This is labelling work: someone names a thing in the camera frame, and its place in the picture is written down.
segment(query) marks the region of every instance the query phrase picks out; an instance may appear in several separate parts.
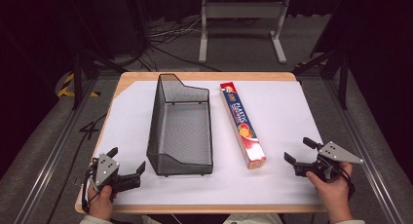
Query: box image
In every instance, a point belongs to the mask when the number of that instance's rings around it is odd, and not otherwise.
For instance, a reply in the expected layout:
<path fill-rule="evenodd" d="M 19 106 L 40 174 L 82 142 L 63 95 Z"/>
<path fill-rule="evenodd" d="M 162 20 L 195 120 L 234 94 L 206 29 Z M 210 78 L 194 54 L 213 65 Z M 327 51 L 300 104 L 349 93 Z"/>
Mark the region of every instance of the box image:
<path fill-rule="evenodd" d="M 235 136 L 243 152 L 247 168 L 261 168 L 266 157 L 258 140 L 251 121 L 246 115 L 243 103 L 234 83 L 220 84 L 221 97 L 225 104 L 228 117 L 234 129 Z"/>

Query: black curtain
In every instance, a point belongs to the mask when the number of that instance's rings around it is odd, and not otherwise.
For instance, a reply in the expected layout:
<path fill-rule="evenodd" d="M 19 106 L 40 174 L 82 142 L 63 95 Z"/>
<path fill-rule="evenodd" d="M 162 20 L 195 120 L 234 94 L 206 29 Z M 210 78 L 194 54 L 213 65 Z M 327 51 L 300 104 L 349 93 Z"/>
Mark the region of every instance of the black curtain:
<path fill-rule="evenodd" d="M 395 158 L 413 182 L 413 0 L 365 0 L 370 14 L 350 68 Z"/>
<path fill-rule="evenodd" d="M 0 0 L 0 175 L 57 103 L 71 55 L 47 0 Z"/>

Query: wire mesh basket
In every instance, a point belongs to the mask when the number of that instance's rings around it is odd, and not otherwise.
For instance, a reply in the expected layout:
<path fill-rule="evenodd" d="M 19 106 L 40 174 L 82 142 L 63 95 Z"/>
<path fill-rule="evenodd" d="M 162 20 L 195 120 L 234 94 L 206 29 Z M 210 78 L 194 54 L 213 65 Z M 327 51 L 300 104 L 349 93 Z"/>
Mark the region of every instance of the wire mesh basket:
<path fill-rule="evenodd" d="M 146 156 L 158 175 L 212 173 L 209 90 L 159 76 Z"/>

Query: handheld controller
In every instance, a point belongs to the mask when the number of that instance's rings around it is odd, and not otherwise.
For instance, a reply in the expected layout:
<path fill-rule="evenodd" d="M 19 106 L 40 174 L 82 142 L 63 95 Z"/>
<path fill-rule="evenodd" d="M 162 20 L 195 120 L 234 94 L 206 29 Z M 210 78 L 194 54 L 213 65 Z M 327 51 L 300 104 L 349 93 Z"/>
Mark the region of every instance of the handheld controller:
<path fill-rule="evenodd" d="M 111 202 L 113 202 L 115 194 L 140 187 L 140 175 L 145 172 L 145 162 L 139 166 L 136 173 L 119 175 L 119 163 L 112 159 L 117 153 L 118 148 L 116 147 L 107 154 L 101 153 L 99 158 L 92 159 L 90 168 L 86 171 L 83 185 L 82 209 L 84 212 L 89 213 L 89 202 L 86 200 L 88 180 L 98 193 L 104 186 L 110 185 L 112 187 Z"/>
<path fill-rule="evenodd" d="M 315 143 L 308 137 L 303 138 L 303 143 L 310 148 L 318 150 L 317 159 L 313 163 L 297 163 L 297 161 L 289 154 L 284 152 L 284 159 L 290 163 L 295 171 L 295 175 L 306 177 L 306 172 L 311 171 L 324 182 L 342 176 L 349 184 L 349 198 L 356 190 L 354 184 L 351 182 L 350 176 L 340 167 L 340 162 L 349 162 L 354 164 L 362 164 L 363 159 L 358 158 L 352 153 L 348 152 L 339 145 L 328 142 L 324 145 Z"/>

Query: metal stand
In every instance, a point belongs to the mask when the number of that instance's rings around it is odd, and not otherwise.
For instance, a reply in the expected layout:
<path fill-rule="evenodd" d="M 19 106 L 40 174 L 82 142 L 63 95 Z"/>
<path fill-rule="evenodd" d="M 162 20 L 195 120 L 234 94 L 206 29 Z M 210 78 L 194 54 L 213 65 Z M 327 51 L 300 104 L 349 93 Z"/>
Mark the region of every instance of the metal stand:
<path fill-rule="evenodd" d="M 270 32 L 271 40 L 280 63 L 286 63 L 285 54 L 280 43 L 280 33 L 285 19 L 289 0 L 268 3 L 217 3 L 203 0 L 201 46 L 199 62 L 207 62 L 207 19 L 225 18 L 275 18 L 278 19 L 277 28 Z"/>

